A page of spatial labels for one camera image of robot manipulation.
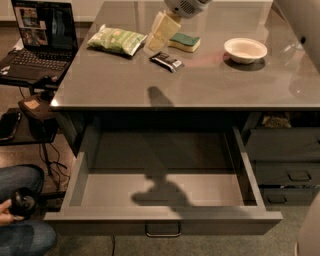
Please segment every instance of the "snack bag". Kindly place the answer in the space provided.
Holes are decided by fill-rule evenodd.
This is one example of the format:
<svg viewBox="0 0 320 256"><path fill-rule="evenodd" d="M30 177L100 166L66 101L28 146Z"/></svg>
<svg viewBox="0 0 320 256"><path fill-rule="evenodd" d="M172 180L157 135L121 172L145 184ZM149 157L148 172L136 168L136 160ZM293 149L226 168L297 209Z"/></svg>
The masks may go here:
<svg viewBox="0 0 320 256"><path fill-rule="evenodd" d="M87 44L105 52L133 56L146 37L136 32L102 25L99 32L94 34Z"/></svg>

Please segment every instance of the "black cable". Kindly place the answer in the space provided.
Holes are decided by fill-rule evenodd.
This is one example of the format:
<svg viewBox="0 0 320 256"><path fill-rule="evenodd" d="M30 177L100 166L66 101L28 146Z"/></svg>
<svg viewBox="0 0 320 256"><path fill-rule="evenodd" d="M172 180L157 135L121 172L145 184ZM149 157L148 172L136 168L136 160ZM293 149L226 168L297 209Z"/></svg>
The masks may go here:
<svg viewBox="0 0 320 256"><path fill-rule="evenodd" d="M57 169L58 169L58 171L61 173L61 175L63 175L63 176L65 176L65 177L67 177L68 178L68 182L69 182L69 180L70 180L70 176L69 175L66 175L66 174L64 174L62 171L61 171L61 169L60 169L60 166L61 167L63 167L64 169L68 169L67 168L67 166L65 166L64 164L61 164L59 161L60 161L60 152L50 143L50 146L57 152L57 154L58 154L58 159L57 159L57 161L53 161L52 163L54 163L55 165L56 165L56 167L57 167Z"/></svg>
<svg viewBox="0 0 320 256"><path fill-rule="evenodd" d="M42 155L41 155L41 145L40 145L40 144L39 144L39 156L40 156L40 159L42 160L42 162L44 162L45 164L49 164L50 170L57 174L57 176L58 176L57 190L59 191L60 185L61 185L61 177L60 177L60 174L59 174L56 170L54 170L53 168L51 168L52 162L49 161L49 163L47 163L46 160L42 157Z"/></svg>
<svg viewBox="0 0 320 256"><path fill-rule="evenodd" d="M114 251L116 249L116 238L115 238L115 236L111 236L111 240L112 240L112 256L114 256Z"/></svg>

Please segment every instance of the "laptop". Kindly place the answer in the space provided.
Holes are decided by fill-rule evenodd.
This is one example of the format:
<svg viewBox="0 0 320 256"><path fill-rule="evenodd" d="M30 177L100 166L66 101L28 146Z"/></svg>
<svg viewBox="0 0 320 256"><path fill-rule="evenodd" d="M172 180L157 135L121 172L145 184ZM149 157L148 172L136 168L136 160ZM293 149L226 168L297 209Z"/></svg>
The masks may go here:
<svg viewBox="0 0 320 256"><path fill-rule="evenodd" d="M78 51L71 3L11 2L23 47L0 62L0 83L58 89Z"/></svg>

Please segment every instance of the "green sponge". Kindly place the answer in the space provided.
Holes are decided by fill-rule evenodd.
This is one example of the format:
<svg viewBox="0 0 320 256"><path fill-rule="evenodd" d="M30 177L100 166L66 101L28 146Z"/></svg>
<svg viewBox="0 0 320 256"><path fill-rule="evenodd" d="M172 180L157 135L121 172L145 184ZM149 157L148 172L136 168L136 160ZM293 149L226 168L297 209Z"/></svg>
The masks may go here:
<svg viewBox="0 0 320 256"><path fill-rule="evenodd" d="M195 52L200 45L200 37L191 37L177 33L170 38L168 46L178 48L185 52Z"/></svg>

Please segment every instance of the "small bowl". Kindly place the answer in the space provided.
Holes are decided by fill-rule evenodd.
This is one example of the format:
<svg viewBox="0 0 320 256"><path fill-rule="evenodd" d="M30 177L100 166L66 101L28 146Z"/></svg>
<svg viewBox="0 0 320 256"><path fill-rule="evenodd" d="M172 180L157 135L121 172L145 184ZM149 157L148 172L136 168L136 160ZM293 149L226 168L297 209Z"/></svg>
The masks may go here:
<svg viewBox="0 0 320 256"><path fill-rule="evenodd" d="M233 38L224 43L231 59L239 64L250 64L267 55L267 47L249 38Z"/></svg>

